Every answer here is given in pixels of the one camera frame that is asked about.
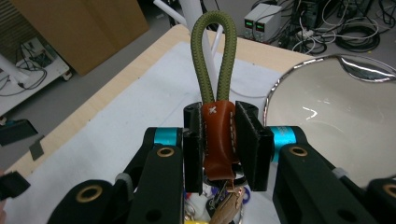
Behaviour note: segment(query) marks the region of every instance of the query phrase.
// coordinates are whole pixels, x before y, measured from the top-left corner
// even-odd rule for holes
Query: metal grommet
[[[162,147],[157,151],[159,157],[170,157],[173,154],[175,154],[175,151],[171,147]]]
[[[291,147],[289,148],[289,152],[295,156],[301,156],[301,157],[308,155],[308,152],[302,147]]]
[[[383,189],[388,195],[392,196],[393,198],[396,198],[396,185],[386,184],[384,185]]]
[[[89,203],[97,199],[103,192],[102,187],[99,185],[90,185],[80,190],[76,196],[76,200],[79,203]]]

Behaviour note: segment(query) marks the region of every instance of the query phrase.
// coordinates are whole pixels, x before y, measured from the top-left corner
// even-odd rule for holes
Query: black cable
[[[26,65],[27,65],[27,66],[29,66],[28,63],[33,64],[32,62],[27,61],[27,62],[26,62]],[[22,68],[22,69],[27,70],[27,71],[30,71],[30,72],[42,71],[42,72],[43,72],[43,75],[42,75],[35,83],[33,83],[32,85],[30,85],[29,87],[24,87],[24,85],[23,85],[22,83],[18,83],[18,86],[19,86],[20,88],[22,88],[21,91],[16,91],[16,92],[13,92],[13,93],[8,93],[8,94],[0,94],[0,96],[3,96],[3,97],[13,96],[13,95],[18,95],[18,94],[20,94],[20,93],[22,93],[22,92],[24,92],[24,91],[34,90],[35,88],[37,88],[38,86],[40,86],[41,83],[43,83],[43,81],[46,79],[47,74],[48,74],[48,73],[47,73],[47,70],[45,70],[45,69],[43,69],[43,68],[30,69],[30,67],[29,67],[29,69],[26,69],[26,68]],[[1,81],[3,81],[3,80],[6,79],[6,78],[7,78],[7,81],[3,84],[3,86],[0,88],[0,90],[2,90],[2,89],[6,86],[7,82],[9,81],[9,76],[3,77],[3,78],[0,80],[0,82],[1,82]]]
[[[3,81],[4,79],[5,79],[6,81],[4,82],[3,86],[0,87],[0,90],[2,90],[2,89],[6,86],[7,82],[9,81],[9,75],[6,76],[6,77],[3,77],[3,78],[0,80],[0,82]]]
[[[393,28],[396,24],[396,20],[393,17],[393,13],[396,9],[396,6],[393,8],[392,12],[389,14],[385,9],[384,9],[384,5],[382,4],[382,0],[378,1],[379,7],[382,10],[382,21],[386,24],[389,25],[390,28]]]
[[[215,3],[216,3],[216,7],[218,7],[218,11],[220,11],[218,0],[215,0]]]
[[[343,28],[338,35],[345,35],[351,33],[364,34],[365,37],[371,36],[370,38],[363,39],[350,39],[344,38],[342,36],[337,36],[335,38],[335,44],[342,48],[352,52],[366,52],[368,50],[375,49],[380,43],[379,33],[366,26],[350,26]]]

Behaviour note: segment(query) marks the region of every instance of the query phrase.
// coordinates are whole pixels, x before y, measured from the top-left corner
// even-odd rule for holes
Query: table surface
[[[215,33],[208,32],[208,35],[209,39],[213,40]],[[138,78],[145,75],[146,71],[148,71],[152,65],[179,42],[190,43],[189,31],[182,25],[177,25],[170,29],[165,35],[114,76],[101,90],[64,120],[57,128],[43,138],[41,140],[41,146],[44,150],[43,156],[33,161],[30,152],[28,152],[9,167],[8,171],[18,171],[25,177],[32,173],[37,166],[64,143],[70,140],[116,96]],[[222,53],[223,46],[224,36],[219,43],[218,52]],[[273,69],[279,73],[285,73],[295,64],[308,60],[311,57],[238,38],[236,58]]]

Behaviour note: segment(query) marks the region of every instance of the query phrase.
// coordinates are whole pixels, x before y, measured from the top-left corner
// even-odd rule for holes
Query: floor
[[[218,2],[219,8],[225,6],[222,4],[226,4],[225,1],[219,0]],[[146,33],[136,39],[136,41],[93,69],[84,77],[74,75],[67,82],[61,78],[53,81],[42,91],[7,114],[8,119],[29,119],[39,134],[0,147],[0,169],[7,169],[20,156],[28,152],[29,146],[36,139],[50,133],[80,105],[100,90],[122,68],[169,30],[168,18],[160,9],[150,4],[149,1],[141,3],[141,7],[150,28]],[[350,52],[339,49],[335,45],[329,46],[328,50],[324,52],[324,54],[333,53],[350,54]],[[396,67],[396,29],[392,29],[381,35],[381,44],[377,49],[372,50],[372,52],[362,53],[361,55],[375,58]]]

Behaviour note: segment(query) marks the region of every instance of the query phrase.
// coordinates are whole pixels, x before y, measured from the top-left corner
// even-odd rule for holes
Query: keychain
[[[209,224],[228,224],[238,213],[244,199],[245,188],[236,188],[216,208],[215,214],[210,219]]]

